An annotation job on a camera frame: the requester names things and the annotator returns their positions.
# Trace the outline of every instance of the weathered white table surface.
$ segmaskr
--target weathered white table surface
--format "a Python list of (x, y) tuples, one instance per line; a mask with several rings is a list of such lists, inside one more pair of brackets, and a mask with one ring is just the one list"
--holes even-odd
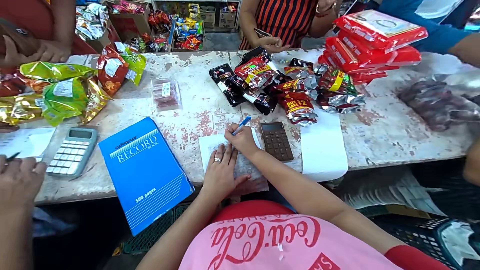
[[(315, 61), (321, 49), (292, 50), (274, 56), (274, 59), (297, 57)], [(229, 123), (238, 123), (244, 116), (252, 116), (251, 126), (260, 134), (260, 122), (281, 121), (288, 133), (294, 154), (289, 166), (301, 172), (300, 128), (291, 125), (284, 110), (277, 106), (268, 116), (261, 115), (250, 103), (232, 108), (208, 70), (224, 63), (235, 67), (243, 51), (177, 52), (145, 54), (146, 70), (139, 86), (125, 82), (115, 100), (96, 116), (88, 126), (98, 130), (98, 141), (143, 119), (152, 117), (173, 153), (195, 185), (201, 185), (204, 171), (198, 137), (223, 133)], [(72, 56), (70, 63), (95, 66), (97, 56)], [(387, 78), (376, 79), (366, 87), (366, 106), (361, 112), (341, 116), (341, 126), (348, 165), (351, 170), (397, 164), (452, 159), (463, 156), (472, 143), (465, 126), (446, 132), (430, 131), (423, 120), (397, 99), (395, 91), (410, 77), (421, 76), (408, 68), (391, 71)], [(153, 112), (150, 98), (150, 78), (172, 78), (180, 86), (182, 109)], [(75, 119), (61, 124), (47, 148), (45, 160), (51, 160), (63, 140), (66, 130), (76, 126)], [(319, 138), (328, 143), (328, 138)], [(158, 167), (161, 175), (161, 160)], [(115, 188), (98, 147), (95, 148), (83, 175), (76, 179), (47, 176), (36, 198), (38, 204), (61, 203), (115, 196)]]

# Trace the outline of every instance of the calculator display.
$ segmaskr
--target calculator display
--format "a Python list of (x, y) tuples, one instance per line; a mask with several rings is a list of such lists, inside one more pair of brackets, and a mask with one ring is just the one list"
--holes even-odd
[(90, 139), (92, 137), (92, 133), (89, 131), (70, 130), (69, 136), (74, 138)]

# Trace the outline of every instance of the blue pen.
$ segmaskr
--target blue pen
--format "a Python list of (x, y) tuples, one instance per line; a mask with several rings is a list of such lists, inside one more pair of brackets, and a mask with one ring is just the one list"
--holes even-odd
[(252, 118), (250, 116), (247, 116), (245, 119), (243, 119), (243, 121), (240, 123), (240, 125), (237, 127), (237, 129), (232, 133), (232, 135), (237, 135), (241, 128), (243, 128), (244, 125), (246, 125), (248, 123), (248, 121), (250, 121)]

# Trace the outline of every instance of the orange striped shirt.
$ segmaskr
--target orange striped shirt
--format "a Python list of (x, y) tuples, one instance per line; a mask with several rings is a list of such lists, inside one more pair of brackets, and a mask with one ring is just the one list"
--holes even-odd
[[(282, 39), (283, 46), (300, 48), (315, 16), (317, 0), (260, 0), (255, 20), (257, 28)], [(239, 49), (252, 49), (247, 38)]]

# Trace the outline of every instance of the hand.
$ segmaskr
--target hand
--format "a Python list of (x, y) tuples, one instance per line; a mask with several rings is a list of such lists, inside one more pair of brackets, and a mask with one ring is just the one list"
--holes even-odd
[(248, 159), (260, 150), (255, 144), (255, 140), (252, 135), (252, 128), (249, 126), (243, 126), (237, 135), (232, 133), (238, 128), (238, 124), (232, 124), (225, 130), (225, 139), (227, 139), (235, 149), (238, 149)]
[(239, 152), (236, 149), (232, 151), (231, 144), (227, 145), (225, 153), (223, 152), (224, 149), (225, 146), (222, 144), (210, 156), (204, 185), (200, 191), (200, 193), (206, 194), (208, 198), (216, 200), (216, 203), (220, 203), (235, 187), (252, 177), (249, 174), (244, 174), (233, 179), (233, 168)]
[(1, 68), (17, 67), (21, 64), (37, 61), (45, 50), (44, 47), (40, 47), (36, 53), (25, 56), (18, 52), (15, 42), (9, 36), (4, 35), (3, 39), (5, 40), (5, 56), (0, 59)]
[(255, 47), (262, 46), (268, 53), (282, 52), (290, 48), (290, 45), (282, 47), (282, 40), (279, 37), (261, 37), (255, 42)]
[(72, 53), (70, 46), (65, 46), (58, 41), (40, 40), (41, 46), (45, 51), (40, 57), (40, 61), (50, 63), (65, 63)]
[(6, 156), (0, 155), (0, 214), (32, 209), (45, 178), (46, 164), (32, 157), (6, 163)]

